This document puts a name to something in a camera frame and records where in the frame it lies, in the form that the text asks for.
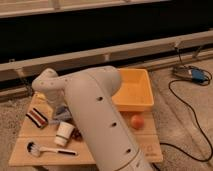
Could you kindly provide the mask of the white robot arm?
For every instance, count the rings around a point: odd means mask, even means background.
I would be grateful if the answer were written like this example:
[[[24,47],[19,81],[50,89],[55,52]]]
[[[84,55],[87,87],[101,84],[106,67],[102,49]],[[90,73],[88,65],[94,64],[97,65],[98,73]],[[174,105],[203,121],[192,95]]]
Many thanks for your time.
[[[60,76],[45,69],[32,83],[50,101],[62,92],[72,117],[99,171],[153,171],[112,96],[121,87],[113,66],[89,68]]]

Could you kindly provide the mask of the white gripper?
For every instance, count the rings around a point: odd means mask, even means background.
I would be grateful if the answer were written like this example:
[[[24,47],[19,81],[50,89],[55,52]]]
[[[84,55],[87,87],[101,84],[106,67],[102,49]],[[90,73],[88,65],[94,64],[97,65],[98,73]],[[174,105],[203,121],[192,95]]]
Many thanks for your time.
[[[46,94],[46,99],[54,112],[64,104],[64,95],[61,91],[49,91]]]

